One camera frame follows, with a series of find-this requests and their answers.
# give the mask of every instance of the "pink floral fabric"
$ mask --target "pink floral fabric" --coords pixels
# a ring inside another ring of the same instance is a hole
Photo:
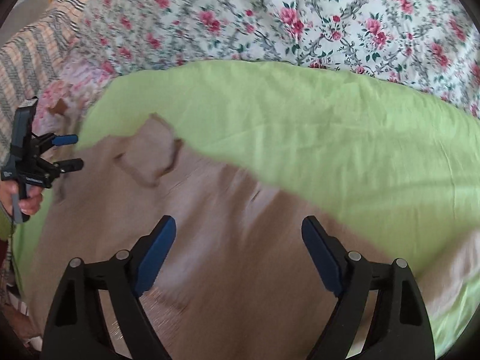
[[[62,117],[52,115],[49,109],[60,99],[64,100],[69,110],[74,108],[75,112],[85,116],[88,108],[99,99],[115,76],[116,74],[95,67],[75,50],[72,51],[64,61],[58,79],[52,81],[39,95],[32,131],[42,135],[59,130]]]
[[[480,114],[480,37],[458,0],[93,0],[80,33],[80,51],[112,74],[284,61],[402,83]]]

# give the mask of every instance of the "light green fabric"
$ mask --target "light green fabric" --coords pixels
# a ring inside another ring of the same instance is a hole
[[[0,240],[6,241],[10,235],[11,220],[0,209]]]
[[[110,85],[78,147],[131,135],[153,112],[199,152],[318,204],[416,273],[480,224],[480,124],[405,86],[282,63],[142,71]],[[15,236],[23,280],[46,207]],[[470,319],[479,287],[471,280],[461,304],[433,320],[438,354]]]

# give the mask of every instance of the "striped fabric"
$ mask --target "striped fabric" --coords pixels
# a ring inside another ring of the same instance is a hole
[[[42,18],[0,50],[0,161],[10,147],[16,107],[57,78],[88,0],[55,0]]]

